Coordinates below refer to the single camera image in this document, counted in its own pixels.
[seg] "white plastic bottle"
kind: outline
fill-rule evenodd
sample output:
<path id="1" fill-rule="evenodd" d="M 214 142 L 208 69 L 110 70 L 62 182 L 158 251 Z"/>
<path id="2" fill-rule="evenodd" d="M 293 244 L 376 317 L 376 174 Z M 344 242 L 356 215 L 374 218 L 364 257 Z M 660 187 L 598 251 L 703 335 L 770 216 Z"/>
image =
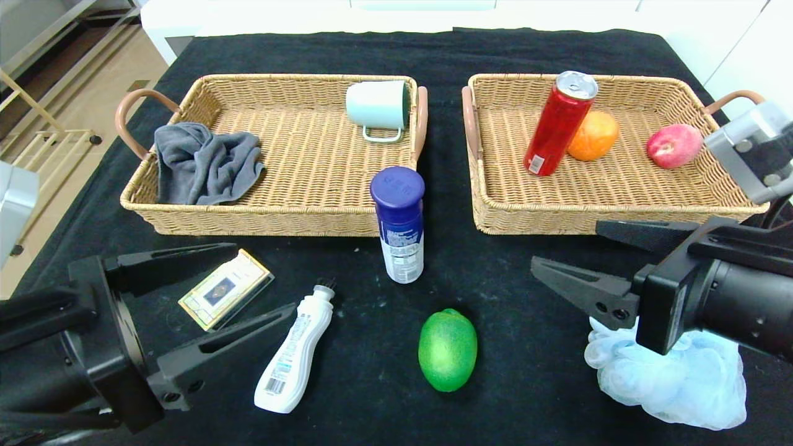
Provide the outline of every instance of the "white plastic bottle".
<path id="1" fill-rule="evenodd" d="M 315 285 L 314 294 L 297 306 L 297 319 L 286 340 L 264 369 L 253 403 L 264 410 L 289 413 L 303 398 L 316 342 L 331 323 L 332 284 Z"/>

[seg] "gray towel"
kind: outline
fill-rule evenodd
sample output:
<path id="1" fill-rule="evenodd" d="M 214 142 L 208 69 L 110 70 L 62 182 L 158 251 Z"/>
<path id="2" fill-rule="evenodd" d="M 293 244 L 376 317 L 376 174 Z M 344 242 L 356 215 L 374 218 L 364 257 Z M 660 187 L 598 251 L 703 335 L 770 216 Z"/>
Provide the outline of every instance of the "gray towel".
<path id="1" fill-rule="evenodd" d="M 203 124 L 179 122 L 154 132 L 159 153 L 157 202 L 214 205 L 242 197 L 264 165 L 258 137 L 246 132 L 215 135 Z"/>

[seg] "red can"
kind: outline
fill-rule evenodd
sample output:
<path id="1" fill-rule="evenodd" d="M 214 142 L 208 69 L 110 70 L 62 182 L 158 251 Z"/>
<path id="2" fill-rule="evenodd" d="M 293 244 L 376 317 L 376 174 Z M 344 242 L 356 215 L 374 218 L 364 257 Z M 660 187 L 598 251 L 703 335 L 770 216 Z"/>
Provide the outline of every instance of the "red can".
<path id="1" fill-rule="evenodd" d="M 523 157 L 523 166 L 529 172 L 545 176 L 556 171 L 597 90 L 595 79 L 578 71 L 565 71 L 556 78 Z"/>

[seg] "orange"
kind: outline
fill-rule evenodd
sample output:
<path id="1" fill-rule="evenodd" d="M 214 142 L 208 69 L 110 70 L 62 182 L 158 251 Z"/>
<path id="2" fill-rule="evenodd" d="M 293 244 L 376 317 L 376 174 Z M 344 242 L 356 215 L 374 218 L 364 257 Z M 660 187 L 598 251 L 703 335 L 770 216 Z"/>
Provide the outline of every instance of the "orange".
<path id="1" fill-rule="evenodd" d="M 584 117 L 567 153 L 576 160 L 597 160 L 608 153 L 618 136 L 617 121 L 608 113 L 593 110 Z"/>

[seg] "purple cap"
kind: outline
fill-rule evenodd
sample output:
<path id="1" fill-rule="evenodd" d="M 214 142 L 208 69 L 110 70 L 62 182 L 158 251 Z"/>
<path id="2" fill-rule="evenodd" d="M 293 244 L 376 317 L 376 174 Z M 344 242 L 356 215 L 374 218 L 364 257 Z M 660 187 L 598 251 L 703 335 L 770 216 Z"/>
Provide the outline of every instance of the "purple cap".
<path id="1" fill-rule="evenodd" d="M 424 180 L 413 169 L 387 167 L 372 178 L 369 190 L 381 220 L 408 223 L 421 214 Z"/>

